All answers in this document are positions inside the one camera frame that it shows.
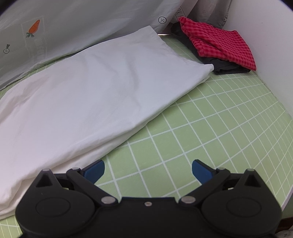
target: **black cloth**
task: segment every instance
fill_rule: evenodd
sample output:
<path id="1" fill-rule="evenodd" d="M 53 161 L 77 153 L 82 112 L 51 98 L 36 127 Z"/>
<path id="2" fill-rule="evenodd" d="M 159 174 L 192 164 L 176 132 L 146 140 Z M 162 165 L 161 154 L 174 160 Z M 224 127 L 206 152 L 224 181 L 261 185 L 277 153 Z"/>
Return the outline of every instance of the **black cloth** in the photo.
<path id="1" fill-rule="evenodd" d="M 229 62 L 228 60 L 222 60 L 212 57 L 200 57 L 198 55 L 197 49 L 194 47 L 189 37 L 185 35 L 184 32 L 181 30 L 179 22 L 173 24 L 173 26 L 171 27 L 171 33 L 175 36 L 176 39 L 184 44 L 201 62 L 203 62 L 204 64 L 212 64 L 214 66 L 213 72 L 217 75 L 250 72 L 250 69 L 247 69 L 234 62 Z"/>

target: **orange carrot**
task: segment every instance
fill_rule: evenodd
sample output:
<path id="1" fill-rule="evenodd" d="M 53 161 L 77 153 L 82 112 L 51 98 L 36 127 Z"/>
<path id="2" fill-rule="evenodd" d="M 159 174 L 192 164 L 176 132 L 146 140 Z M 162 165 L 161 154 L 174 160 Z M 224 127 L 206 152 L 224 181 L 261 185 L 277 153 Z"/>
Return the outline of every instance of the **orange carrot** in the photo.
<path id="1" fill-rule="evenodd" d="M 40 23 L 40 20 L 37 20 L 33 25 L 32 27 L 28 30 L 28 32 L 26 33 L 26 37 L 35 37 L 33 34 L 36 33 L 36 31 L 38 30 L 38 27 L 39 27 L 39 23 Z"/>

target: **red checkered cloth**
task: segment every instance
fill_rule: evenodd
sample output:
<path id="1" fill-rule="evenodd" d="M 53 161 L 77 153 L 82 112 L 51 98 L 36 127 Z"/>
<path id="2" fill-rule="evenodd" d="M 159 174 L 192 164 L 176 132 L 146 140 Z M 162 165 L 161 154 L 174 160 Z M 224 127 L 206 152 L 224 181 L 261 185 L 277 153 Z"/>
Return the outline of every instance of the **red checkered cloth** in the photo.
<path id="1" fill-rule="evenodd" d="M 179 22 L 199 56 L 228 60 L 247 69 L 256 70 L 252 53 L 237 31 L 218 29 L 186 17 L 180 17 Z"/>

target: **silver rivet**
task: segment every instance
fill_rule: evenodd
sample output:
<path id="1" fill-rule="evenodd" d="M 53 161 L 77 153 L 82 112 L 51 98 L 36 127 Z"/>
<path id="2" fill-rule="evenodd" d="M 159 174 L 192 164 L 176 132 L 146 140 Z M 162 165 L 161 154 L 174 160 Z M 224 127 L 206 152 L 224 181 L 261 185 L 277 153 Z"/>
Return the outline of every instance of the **silver rivet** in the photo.
<path id="1" fill-rule="evenodd" d="M 151 202 L 145 202 L 144 205 L 147 206 L 147 207 L 150 207 L 152 205 L 152 203 Z"/>
<path id="2" fill-rule="evenodd" d="M 186 204 L 191 204 L 191 203 L 194 203 L 196 201 L 196 199 L 195 199 L 195 197 L 192 197 L 192 196 L 185 196 L 185 197 L 181 198 L 181 201 Z"/>
<path id="3" fill-rule="evenodd" d="M 116 201 L 116 199 L 112 196 L 106 196 L 101 199 L 102 203 L 104 204 L 112 204 Z"/>

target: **blue pad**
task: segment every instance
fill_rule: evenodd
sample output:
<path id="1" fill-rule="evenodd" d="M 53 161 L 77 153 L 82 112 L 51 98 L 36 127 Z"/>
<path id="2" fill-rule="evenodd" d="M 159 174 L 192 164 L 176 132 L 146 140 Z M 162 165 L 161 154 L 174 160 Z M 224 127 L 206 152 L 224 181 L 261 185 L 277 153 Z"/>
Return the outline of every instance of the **blue pad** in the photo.
<path id="1" fill-rule="evenodd" d="M 214 173 L 211 170 L 213 169 L 208 166 L 205 167 L 201 165 L 196 160 L 192 162 L 192 173 L 201 184 L 204 184 L 210 179 L 212 179 Z"/>
<path id="2" fill-rule="evenodd" d="M 104 161 L 101 160 L 98 163 L 93 163 L 92 165 L 85 167 L 83 171 L 83 176 L 90 182 L 95 183 L 105 172 Z"/>

